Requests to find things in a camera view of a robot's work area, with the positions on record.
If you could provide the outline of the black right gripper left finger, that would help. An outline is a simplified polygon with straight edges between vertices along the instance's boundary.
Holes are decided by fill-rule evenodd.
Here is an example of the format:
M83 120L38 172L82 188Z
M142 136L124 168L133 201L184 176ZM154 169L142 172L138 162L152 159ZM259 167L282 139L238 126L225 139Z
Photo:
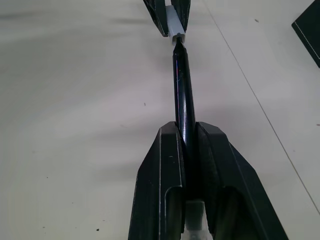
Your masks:
M128 240L180 240L185 188L182 138L171 121L159 128L138 169Z

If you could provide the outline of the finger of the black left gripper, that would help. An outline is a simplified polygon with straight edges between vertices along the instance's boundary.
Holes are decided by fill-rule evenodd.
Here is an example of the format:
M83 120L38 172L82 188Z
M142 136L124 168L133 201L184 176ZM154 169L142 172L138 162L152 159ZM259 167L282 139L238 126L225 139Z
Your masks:
M172 5L177 12L183 30L186 32L189 21L191 0L172 0Z
M143 0L150 16L163 37L168 37L167 12L165 0Z

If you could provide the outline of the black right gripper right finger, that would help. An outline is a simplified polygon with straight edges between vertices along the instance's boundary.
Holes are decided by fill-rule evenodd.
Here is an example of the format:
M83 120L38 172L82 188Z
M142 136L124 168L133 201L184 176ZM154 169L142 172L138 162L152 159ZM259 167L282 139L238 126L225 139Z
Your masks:
M213 240L289 240L255 171L218 127L198 122L208 230Z

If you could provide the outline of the white marker cap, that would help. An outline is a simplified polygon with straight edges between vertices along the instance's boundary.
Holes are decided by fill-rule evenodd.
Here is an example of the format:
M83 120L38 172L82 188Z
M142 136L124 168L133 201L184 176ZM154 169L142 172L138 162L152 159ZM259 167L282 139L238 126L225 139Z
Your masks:
M177 11L173 5L167 5L165 7L167 26L168 26L168 37L173 46L177 43L177 38L180 37L182 43L185 42L186 33L183 29L182 23L178 17Z

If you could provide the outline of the black marker pen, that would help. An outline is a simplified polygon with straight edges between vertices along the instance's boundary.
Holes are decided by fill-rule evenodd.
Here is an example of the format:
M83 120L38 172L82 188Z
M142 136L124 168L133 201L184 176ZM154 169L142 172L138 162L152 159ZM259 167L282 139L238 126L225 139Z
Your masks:
M188 199L199 197L199 166L197 163L196 119L187 49L178 35L172 55L175 122L183 139L183 160L186 195Z

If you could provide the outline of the black mat with white stitching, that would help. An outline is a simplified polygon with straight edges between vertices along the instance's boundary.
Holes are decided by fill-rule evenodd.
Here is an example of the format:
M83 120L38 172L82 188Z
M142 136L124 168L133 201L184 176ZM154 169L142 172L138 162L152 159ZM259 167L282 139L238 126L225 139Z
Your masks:
M314 0L291 26L320 69L320 0Z

